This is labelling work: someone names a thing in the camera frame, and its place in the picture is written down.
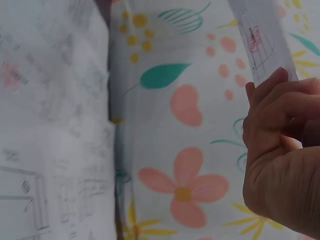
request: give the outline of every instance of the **pink flower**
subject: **pink flower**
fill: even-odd
[[[189,228],[203,228],[207,224],[206,215],[197,203],[214,203],[222,199],[229,189],[228,181],[220,175],[198,176],[202,165],[202,151],[188,147],[176,156],[174,180],[151,167],[139,171],[140,180],[148,188],[162,194],[173,194],[171,213],[175,220]]]

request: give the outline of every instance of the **pink dot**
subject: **pink dot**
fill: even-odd
[[[230,90],[230,89],[227,89],[224,92],[224,96],[225,96],[226,99],[231,101],[232,99],[234,99],[234,92],[232,90]]]
[[[209,33],[206,37],[207,37],[208,39],[210,39],[210,40],[215,40],[215,39],[216,39],[216,35],[211,34],[211,33]]]
[[[221,38],[220,44],[227,53],[234,53],[236,51],[236,42],[230,37],[224,36]]]
[[[219,74],[220,74],[221,77],[223,77],[225,79],[227,77],[229,77],[229,68],[228,68],[228,66],[226,64],[221,64],[219,66],[218,71],[219,71]]]
[[[246,68],[245,62],[244,62],[241,58],[239,58],[239,57],[237,57],[237,58],[235,59],[235,63],[236,63],[236,66],[237,66],[239,69],[245,69],[245,68]]]
[[[208,46],[206,48],[206,54],[213,58],[216,55],[216,50],[212,46]]]
[[[236,84],[240,87],[243,88],[246,86],[247,80],[244,76],[237,74],[234,77]]]
[[[280,19],[283,19],[286,16],[286,10],[281,5],[278,5],[278,14]]]

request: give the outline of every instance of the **red ink mark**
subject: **red ink mark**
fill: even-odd
[[[5,88],[13,87],[13,90],[18,88],[19,75],[17,74],[17,66],[5,61],[1,66],[1,76],[4,78],[3,86]]]
[[[255,26],[253,29],[249,28],[250,30],[250,38],[248,39],[249,50],[252,53],[255,53],[259,50],[259,45],[262,43],[260,37],[260,29],[258,26]]]

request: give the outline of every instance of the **yellow flower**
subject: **yellow flower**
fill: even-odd
[[[237,26],[237,21],[236,20],[232,20],[230,23],[222,25],[222,26],[218,26],[216,29],[222,29],[225,27],[236,27]]]
[[[170,236],[177,234],[176,231],[171,231],[167,229],[145,229],[159,223],[160,219],[153,219],[148,221],[142,221],[137,223],[135,203],[131,202],[128,212],[128,219],[131,226],[122,225],[123,234],[126,235],[124,240],[149,240],[148,235],[151,236]]]
[[[268,218],[265,218],[263,216],[259,216],[259,215],[254,214],[245,205],[233,203],[233,206],[235,208],[237,208],[238,210],[240,210],[241,212],[246,213],[251,216],[244,218],[244,219],[241,219],[241,220],[238,220],[238,221],[227,222],[227,223],[223,224],[222,226],[224,226],[224,227],[239,226],[239,225],[244,225],[244,224],[248,224],[248,223],[253,223],[252,225],[250,225],[249,227],[247,227],[243,231],[241,231],[239,235],[245,235],[245,234],[248,234],[250,232],[255,231],[255,233],[252,237],[252,240],[258,240],[264,230],[265,224],[269,224],[270,226],[272,226],[273,228],[275,228],[277,230],[283,229],[283,227],[279,223],[272,221]]]
[[[306,68],[320,67],[320,64],[312,61],[300,60],[300,58],[303,57],[306,53],[307,53],[307,50],[297,51],[292,54],[292,57],[293,57],[297,72],[306,78],[310,78],[311,75],[307,72]]]

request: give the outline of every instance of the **white fabric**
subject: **white fabric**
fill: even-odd
[[[278,1],[300,79],[319,72],[319,7]],[[125,240],[302,239],[242,199],[252,73],[227,1],[115,0],[110,59]]]

